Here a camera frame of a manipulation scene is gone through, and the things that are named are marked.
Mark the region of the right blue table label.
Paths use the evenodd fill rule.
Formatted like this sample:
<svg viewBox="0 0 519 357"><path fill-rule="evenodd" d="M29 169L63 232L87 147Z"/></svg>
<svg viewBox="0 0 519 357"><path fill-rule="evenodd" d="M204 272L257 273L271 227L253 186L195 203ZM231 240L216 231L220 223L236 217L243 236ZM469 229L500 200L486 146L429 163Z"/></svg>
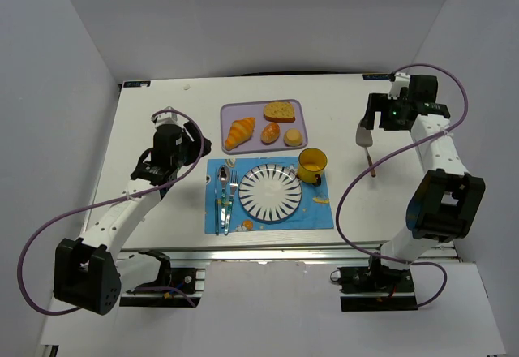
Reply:
<svg viewBox="0 0 519 357"><path fill-rule="evenodd" d="M364 80L389 80L390 75L387 73L363 73Z"/></svg>

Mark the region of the metal spatula with wooden handle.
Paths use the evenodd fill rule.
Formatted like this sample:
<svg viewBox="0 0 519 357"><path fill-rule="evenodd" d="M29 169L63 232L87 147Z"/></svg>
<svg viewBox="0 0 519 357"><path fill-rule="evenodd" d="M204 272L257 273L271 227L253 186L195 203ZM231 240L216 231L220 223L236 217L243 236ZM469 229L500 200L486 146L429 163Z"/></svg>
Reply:
<svg viewBox="0 0 519 357"><path fill-rule="evenodd" d="M374 178L376 176L375 169L373 168L373 161L371 159L371 155L369 153L369 148L373 145L373 139L371 135L371 131L367 130L361 126L357 127L356 136L355 136L356 145L363 148L367 157L367 162L370 167L371 177Z"/></svg>

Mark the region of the blue printed placemat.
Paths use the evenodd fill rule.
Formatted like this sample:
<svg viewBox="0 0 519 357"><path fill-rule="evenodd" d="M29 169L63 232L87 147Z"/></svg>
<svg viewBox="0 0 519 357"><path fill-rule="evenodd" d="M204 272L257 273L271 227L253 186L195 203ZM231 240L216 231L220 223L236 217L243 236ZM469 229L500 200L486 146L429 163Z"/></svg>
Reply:
<svg viewBox="0 0 519 357"><path fill-rule="evenodd" d="M244 174L255 166L262 164L279 164L291 169L295 174L298 168L296 157L264 157L239 158L233 161L230 171L239 172L239 183ZM269 230L326 230L333 228L332 209L328 196L326 178L318 187L301 182L302 201L295 214L290 218L278 222L267 223L255 220L248 216L242 208L238 190L234 194L234 205L229 226L229 234L238 232L269 231Z"/></svg>

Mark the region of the small oval bread roll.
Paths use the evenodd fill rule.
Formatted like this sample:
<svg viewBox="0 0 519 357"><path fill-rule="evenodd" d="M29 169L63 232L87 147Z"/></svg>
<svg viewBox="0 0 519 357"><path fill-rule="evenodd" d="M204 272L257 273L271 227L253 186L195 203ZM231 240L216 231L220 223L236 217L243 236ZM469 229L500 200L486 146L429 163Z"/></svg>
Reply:
<svg viewBox="0 0 519 357"><path fill-rule="evenodd" d="M281 128L278 123L269 123L261 132L260 140L263 144L272 144L280 136Z"/></svg>

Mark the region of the orange croissant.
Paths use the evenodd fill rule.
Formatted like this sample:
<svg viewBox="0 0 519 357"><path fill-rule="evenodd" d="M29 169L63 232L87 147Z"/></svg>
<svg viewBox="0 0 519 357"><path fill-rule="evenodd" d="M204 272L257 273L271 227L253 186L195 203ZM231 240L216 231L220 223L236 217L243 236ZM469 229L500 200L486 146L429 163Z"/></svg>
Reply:
<svg viewBox="0 0 519 357"><path fill-rule="evenodd" d="M228 136L225 140L225 149L230 151L248 141L255 129L255 118L248 117L232 122Z"/></svg>

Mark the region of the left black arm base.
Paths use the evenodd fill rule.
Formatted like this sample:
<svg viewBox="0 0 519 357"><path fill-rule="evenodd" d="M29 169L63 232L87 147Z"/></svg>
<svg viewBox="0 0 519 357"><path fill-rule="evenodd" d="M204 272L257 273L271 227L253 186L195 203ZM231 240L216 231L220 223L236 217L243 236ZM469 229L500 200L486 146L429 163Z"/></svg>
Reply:
<svg viewBox="0 0 519 357"><path fill-rule="evenodd" d="M133 308L196 308L205 270L176 265L163 252L131 253L116 260L122 283L120 305Z"/></svg>

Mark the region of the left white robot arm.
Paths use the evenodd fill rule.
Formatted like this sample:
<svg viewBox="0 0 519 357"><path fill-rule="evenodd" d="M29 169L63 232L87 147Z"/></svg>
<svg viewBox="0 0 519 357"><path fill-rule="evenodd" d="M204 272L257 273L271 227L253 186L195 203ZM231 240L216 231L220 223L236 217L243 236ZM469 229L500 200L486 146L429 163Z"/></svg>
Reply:
<svg viewBox="0 0 519 357"><path fill-rule="evenodd" d="M180 113L168 107L152 116L152 147L139 157L121 197L108 205L96 224L77 239L63 239L54 261L54 298L105 315L128 291L167 290L171 284L169 257L157 250L118 257L135 228L211 151L191 120L178 124Z"/></svg>

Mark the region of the round pale bun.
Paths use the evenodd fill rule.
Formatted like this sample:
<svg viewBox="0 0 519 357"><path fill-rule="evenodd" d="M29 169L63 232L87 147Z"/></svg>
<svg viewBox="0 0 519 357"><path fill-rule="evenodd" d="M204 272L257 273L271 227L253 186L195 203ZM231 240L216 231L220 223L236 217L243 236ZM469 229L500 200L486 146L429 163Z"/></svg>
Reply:
<svg viewBox="0 0 519 357"><path fill-rule="evenodd" d="M290 147L298 147L302 145L303 137L302 133L297 128L290 128L288 129L284 136L283 140L285 145Z"/></svg>

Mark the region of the toast bread slice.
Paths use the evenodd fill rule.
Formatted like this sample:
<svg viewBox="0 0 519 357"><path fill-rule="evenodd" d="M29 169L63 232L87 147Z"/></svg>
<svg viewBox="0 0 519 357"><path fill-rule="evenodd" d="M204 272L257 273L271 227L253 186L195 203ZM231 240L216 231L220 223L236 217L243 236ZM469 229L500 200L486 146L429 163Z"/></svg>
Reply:
<svg viewBox="0 0 519 357"><path fill-rule="evenodd" d="M295 121L294 107L287 101L269 102L264 107L264 117L270 122L292 123Z"/></svg>

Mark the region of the blue table label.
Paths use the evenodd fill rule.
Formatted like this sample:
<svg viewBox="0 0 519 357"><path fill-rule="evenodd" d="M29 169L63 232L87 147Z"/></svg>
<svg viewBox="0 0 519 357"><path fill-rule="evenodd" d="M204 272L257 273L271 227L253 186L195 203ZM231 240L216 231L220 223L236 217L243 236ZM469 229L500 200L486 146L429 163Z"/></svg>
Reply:
<svg viewBox="0 0 519 357"><path fill-rule="evenodd" d="M148 88L151 85L150 80L132 80L125 81L122 86L124 88Z"/></svg>
<svg viewBox="0 0 519 357"><path fill-rule="evenodd" d="M387 73L363 73L364 80L389 80L390 75Z"/></svg>

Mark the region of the left blue table label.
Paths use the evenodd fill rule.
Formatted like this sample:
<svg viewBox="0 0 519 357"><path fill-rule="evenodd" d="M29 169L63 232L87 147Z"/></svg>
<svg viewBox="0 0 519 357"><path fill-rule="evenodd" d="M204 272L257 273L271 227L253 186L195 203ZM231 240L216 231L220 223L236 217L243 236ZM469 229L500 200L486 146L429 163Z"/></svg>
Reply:
<svg viewBox="0 0 519 357"><path fill-rule="evenodd" d="M151 85L150 80L132 80L125 81L122 86L124 88L148 88Z"/></svg>

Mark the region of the white plate with blue stripes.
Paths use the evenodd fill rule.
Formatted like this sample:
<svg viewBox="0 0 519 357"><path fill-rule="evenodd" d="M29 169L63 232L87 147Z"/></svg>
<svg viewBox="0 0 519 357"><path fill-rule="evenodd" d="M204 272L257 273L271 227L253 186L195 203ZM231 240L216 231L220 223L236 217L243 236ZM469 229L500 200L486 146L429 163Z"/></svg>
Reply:
<svg viewBox="0 0 519 357"><path fill-rule="evenodd" d="M295 214L302 201L302 187L291 169L262 164L244 174L238 185L238 198L248 216L278 223Z"/></svg>

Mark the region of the yellow enamel mug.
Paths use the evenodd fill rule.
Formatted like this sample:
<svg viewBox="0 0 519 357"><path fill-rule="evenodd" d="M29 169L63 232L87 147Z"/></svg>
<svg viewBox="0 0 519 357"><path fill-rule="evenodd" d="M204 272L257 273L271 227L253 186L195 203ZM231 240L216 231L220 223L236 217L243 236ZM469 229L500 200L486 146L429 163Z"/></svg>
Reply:
<svg viewBox="0 0 519 357"><path fill-rule="evenodd" d="M318 187L322 183L327 164L328 158L322 150L303 149L298 156L297 176L302 182Z"/></svg>

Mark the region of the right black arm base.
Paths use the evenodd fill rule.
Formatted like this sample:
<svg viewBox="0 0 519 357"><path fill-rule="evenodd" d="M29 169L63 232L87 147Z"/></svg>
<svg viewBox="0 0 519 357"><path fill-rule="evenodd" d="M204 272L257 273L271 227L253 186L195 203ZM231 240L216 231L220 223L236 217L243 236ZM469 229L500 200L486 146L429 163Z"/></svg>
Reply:
<svg viewBox="0 0 519 357"><path fill-rule="evenodd" d="M340 287L343 312L416 311L414 282L406 270L383 270L378 265L340 267L330 273L330 282Z"/></svg>

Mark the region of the lilac plastic tray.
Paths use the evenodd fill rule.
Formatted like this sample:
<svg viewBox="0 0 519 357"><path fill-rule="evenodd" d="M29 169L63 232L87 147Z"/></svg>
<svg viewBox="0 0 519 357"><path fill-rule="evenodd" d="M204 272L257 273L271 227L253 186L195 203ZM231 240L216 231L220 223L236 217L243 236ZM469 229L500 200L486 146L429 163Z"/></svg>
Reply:
<svg viewBox="0 0 519 357"><path fill-rule="evenodd" d="M295 120L292 123L280 123L280 136L271 144L265 144L261 140L261 133L263 129L271 123L264 117L264 107L270 103L270 101L249 101L223 105L220 109L222 151L228 155L238 155L249 153L270 153L305 148L308 144L308 136L301 103L295 99L281 100L281 102L289 102L293 106ZM255 119L255 128L252 133L252 137L236 148L227 150L225 148L225 140L229 133L232 122L234 120L249 117ZM302 135L302 143L298 146L289 146L283 140L284 134L291 128L299 130Z"/></svg>

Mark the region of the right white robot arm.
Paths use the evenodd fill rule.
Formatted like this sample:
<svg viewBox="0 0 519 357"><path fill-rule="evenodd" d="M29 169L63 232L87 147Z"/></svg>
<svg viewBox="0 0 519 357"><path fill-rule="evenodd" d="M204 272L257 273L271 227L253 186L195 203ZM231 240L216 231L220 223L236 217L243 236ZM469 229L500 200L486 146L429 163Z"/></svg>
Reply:
<svg viewBox="0 0 519 357"><path fill-rule="evenodd" d="M390 75L387 93L372 93L358 125L408 131L424 177L413 194L405 225L371 257L367 276L380 285L397 282L424 252L438 243L463 239L470 231L486 185L461 162L450 134L450 113L436 101L438 81L432 75Z"/></svg>

